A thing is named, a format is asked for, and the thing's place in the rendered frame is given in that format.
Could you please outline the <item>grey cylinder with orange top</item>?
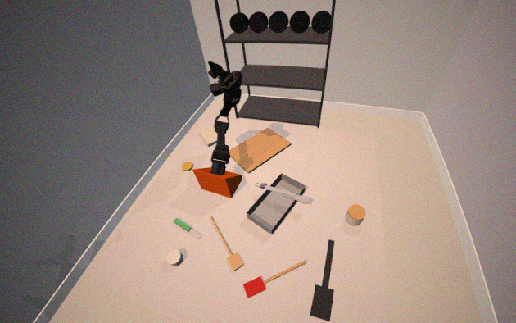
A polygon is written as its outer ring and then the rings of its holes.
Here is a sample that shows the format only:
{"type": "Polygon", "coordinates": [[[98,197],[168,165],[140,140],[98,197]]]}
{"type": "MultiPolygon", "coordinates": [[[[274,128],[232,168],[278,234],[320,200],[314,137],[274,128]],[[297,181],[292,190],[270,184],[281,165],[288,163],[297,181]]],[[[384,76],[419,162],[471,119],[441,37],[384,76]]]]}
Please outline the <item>grey cylinder with orange top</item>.
{"type": "Polygon", "coordinates": [[[358,205],[358,204],[352,204],[349,206],[345,220],[348,224],[352,226],[358,226],[362,222],[362,220],[365,217],[365,209],[358,205]]]}

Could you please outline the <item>red spatula with wooden handle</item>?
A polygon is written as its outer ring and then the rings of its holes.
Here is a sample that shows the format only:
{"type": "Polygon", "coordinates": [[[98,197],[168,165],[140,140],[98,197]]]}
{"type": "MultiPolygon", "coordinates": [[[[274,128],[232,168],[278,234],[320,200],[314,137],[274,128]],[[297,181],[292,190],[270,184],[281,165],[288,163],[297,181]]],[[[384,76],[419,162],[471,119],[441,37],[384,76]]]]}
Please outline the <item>red spatula with wooden handle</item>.
{"type": "Polygon", "coordinates": [[[256,279],[252,280],[252,281],[249,281],[249,282],[245,283],[243,286],[244,286],[244,288],[246,290],[247,297],[250,298],[250,297],[252,297],[253,295],[255,295],[257,293],[261,293],[261,292],[265,291],[266,290],[265,284],[267,282],[272,281],[272,280],[278,278],[279,276],[284,275],[284,274],[286,274],[286,273],[288,273],[290,271],[293,271],[297,267],[302,266],[302,265],[304,265],[306,263],[307,263],[306,261],[300,262],[300,263],[296,264],[295,266],[290,267],[288,270],[286,270],[286,271],[284,271],[284,272],[282,272],[280,274],[274,275],[274,276],[268,278],[265,281],[263,281],[261,276],[260,276],[260,277],[258,277],[256,279]]]}

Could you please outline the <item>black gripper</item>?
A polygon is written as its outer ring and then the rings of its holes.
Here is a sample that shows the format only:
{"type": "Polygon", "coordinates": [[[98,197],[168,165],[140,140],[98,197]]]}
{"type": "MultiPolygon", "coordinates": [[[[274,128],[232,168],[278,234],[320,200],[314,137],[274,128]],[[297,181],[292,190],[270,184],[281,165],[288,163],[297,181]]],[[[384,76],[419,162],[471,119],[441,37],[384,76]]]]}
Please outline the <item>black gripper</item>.
{"type": "Polygon", "coordinates": [[[229,72],[225,71],[218,63],[214,63],[211,61],[208,61],[208,64],[211,68],[211,70],[208,72],[209,75],[216,79],[218,76],[218,82],[228,91],[232,92],[236,89],[238,86],[238,78],[233,75],[231,75],[229,72]],[[233,79],[234,78],[234,79],[233,79]]]}

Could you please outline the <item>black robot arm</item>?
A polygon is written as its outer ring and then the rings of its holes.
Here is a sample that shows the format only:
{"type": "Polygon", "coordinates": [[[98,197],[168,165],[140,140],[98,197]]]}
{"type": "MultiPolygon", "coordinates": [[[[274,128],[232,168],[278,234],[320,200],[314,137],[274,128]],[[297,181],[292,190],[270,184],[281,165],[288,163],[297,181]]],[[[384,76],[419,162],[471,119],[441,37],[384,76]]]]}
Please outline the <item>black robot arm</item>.
{"type": "Polygon", "coordinates": [[[210,161],[211,169],[210,174],[214,175],[224,175],[225,173],[225,164],[229,163],[229,146],[225,145],[225,133],[229,127],[229,112],[231,108],[236,107],[236,105],[240,101],[241,97],[241,79],[242,73],[240,71],[232,71],[231,75],[238,78],[238,86],[232,92],[228,92],[220,83],[213,83],[210,85],[210,91],[213,96],[218,96],[224,93],[224,107],[220,111],[220,114],[216,117],[215,120],[215,132],[217,133],[217,144],[215,145],[215,150],[213,150],[210,161]],[[227,117],[228,122],[218,121],[220,117],[227,117]],[[213,160],[215,159],[215,160],[213,160]],[[220,160],[220,161],[218,161],[220,160]]]}

